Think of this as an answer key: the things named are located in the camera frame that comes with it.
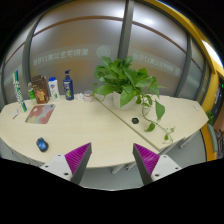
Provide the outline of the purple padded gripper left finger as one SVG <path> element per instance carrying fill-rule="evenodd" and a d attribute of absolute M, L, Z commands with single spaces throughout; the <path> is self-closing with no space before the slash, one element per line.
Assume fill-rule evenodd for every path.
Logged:
<path fill-rule="evenodd" d="M 87 143 L 69 153 L 57 154 L 41 169 L 79 185 L 91 156 L 91 144 Z"/>

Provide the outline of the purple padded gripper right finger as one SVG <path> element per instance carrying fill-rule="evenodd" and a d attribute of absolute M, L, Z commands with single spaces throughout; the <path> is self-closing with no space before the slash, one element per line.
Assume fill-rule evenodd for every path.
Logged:
<path fill-rule="evenodd" d="M 134 143 L 133 155 L 144 185 L 181 170 L 181 167 L 168 155 L 158 155 Z"/>

